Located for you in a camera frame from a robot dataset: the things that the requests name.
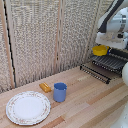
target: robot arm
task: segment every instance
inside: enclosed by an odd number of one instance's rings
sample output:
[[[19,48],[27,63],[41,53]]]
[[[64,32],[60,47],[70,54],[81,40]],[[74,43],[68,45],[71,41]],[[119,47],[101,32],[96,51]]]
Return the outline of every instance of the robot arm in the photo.
[[[114,0],[99,19],[96,43],[125,49],[128,42],[128,0]]]
[[[128,30],[128,12],[118,13],[126,7],[128,7],[128,0],[114,0],[106,13],[99,19],[99,32],[126,32]]]

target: plate rim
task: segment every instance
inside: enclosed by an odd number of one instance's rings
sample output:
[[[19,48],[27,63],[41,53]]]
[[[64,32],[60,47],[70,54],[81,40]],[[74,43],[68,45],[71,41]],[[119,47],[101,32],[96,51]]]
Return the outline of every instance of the plate rim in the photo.
[[[44,96],[44,97],[47,99],[47,101],[48,101],[48,104],[49,104],[49,111],[48,111],[47,115],[45,116],[45,118],[42,118],[42,119],[40,119],[40,120],[37,121],[37,122],[33,122],[33,123],[30,123],[30,124],[17,123],[17,122],[15,122],[15,121],[9,116],[9,114],[8,114],[8,105],[9,105],[10,101],[11,101],[14,97],[16,97],[16,96],[18,96],[18,95],[20,95],[20,94],[23,94],[23,93],[30,93],[30,92],[37,93],[37,94],[41,94],[42,96]],[[18,125],[34,125],[34,124],[38,124],[38,123],[40,123],[41,121],[45,120],[45,119],[47,118],[47,116],[49,115],[49,113],[50,113],[50,109],[51,109],[50,101],[49,101],[49,99],[48,99],[45,95],[43,95],[42,93],[39,93],[39,92],[35,92],[35,91],[26,91],[26,92],[21,92],[21,93],[18,93],[18,94],[16,94],[16,95],[14,95],[14,96],[8,101],[8,103],[7,103],[7,105],[6,105],[6,115],[7,115],[7,117],[8,117],[13,123],[15,123],[15,124],[18,124]]]

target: white machine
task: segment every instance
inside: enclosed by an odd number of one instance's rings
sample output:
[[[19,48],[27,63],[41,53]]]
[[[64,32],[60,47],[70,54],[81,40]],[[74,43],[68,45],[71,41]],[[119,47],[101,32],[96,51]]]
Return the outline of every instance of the white machine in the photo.
[[[128,42],[128,0],[114,0],[99,19],[96,43],[125,49]]]
[[[99,19],[96,43],[125,49],[128,43],[128,0],[114,0]],[[128,62],[122,70],[122,78],[128,86]],[[128,128],[128,102],[111,128]]]

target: decorative plate border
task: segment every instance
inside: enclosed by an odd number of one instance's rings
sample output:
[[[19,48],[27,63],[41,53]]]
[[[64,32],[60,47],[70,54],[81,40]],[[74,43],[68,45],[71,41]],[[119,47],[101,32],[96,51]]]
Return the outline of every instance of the decorative plate border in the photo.
[[[19,117],[16,117],[16,115],[13,111],[15,102],[17,100],[19,100],[20,98],[28,97],[28,96],[32,96],[32,97],[36,97],[36,98],[40,99],[45,106],[45,110],[42,111],[40,116],[33,118],[31,120],[30,119],[25,120],[25,119],[21,119]],[[9,100],[9,102],[7,103],[7,106],[6,106],[6,115],[12,122],[14,122],[16,124],[33,125],[33,124],[37,124],[37,123],[41,122],[42,120],[44,120],[48,116],[48,114],[50,113],[50,108],[51,108],[51,105],[50,105],[50,102],[46,96],[44,96],[43,94],[38,93],[38,92],[27,91],[27,92],[19,93]]]

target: yellow sponge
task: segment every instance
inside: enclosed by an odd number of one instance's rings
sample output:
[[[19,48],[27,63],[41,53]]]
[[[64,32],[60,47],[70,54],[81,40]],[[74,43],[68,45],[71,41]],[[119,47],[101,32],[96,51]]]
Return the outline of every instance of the yellow sponge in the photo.
[[[46,83],[41,83],[39,86],[46,93],[51,91],[51,88]]]
[[[109,46],[104,46],[104,45],[95,46],[95,47],[92,48],[93,54],[96,55],[96,56],[106,55],[108,49],[109,49]]]

